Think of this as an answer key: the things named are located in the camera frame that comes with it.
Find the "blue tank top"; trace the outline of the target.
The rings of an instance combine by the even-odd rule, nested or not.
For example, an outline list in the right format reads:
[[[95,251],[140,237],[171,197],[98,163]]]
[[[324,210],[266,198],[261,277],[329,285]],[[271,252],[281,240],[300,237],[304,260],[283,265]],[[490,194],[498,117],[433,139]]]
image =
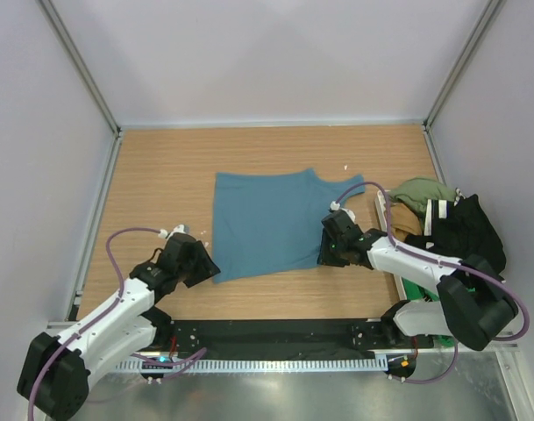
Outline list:
[[[311,169],[285,175],[216,175],[212,252],[215,283],[317,266],[331,202],[364,182],[328,182]]]

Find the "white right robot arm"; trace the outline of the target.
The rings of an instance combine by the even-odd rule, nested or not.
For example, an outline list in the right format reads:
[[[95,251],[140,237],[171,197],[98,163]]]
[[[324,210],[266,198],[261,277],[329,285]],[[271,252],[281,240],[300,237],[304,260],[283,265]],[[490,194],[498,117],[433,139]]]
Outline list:
[[[362,266],[406,278],[438,296],[435,302],[409,301],[381,325],[381,336],[392,347],[412,336],[455,338],[481,351],[499,340],[501,331],[518,315],[516,299],[499,275],[479,256],[467,260],[440,256],[409,246],[389,233],[363,232],[344,210],[322,221],[321,265]]]

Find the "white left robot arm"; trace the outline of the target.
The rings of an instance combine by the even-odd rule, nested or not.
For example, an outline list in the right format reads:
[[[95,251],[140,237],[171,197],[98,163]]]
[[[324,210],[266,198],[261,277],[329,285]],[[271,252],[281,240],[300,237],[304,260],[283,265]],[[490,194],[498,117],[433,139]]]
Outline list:
[[[202,241],[177,226],[158,230],[165,245],[119,276],[117,290],[83,319],[30,343],[17,392],[27,400],[27,419],[36,410],[69,420],[90,390],[118,363],[144,348],[165,349],[172,339],[171,317],[157,306],[177,284],[191,288],[220,270]]]

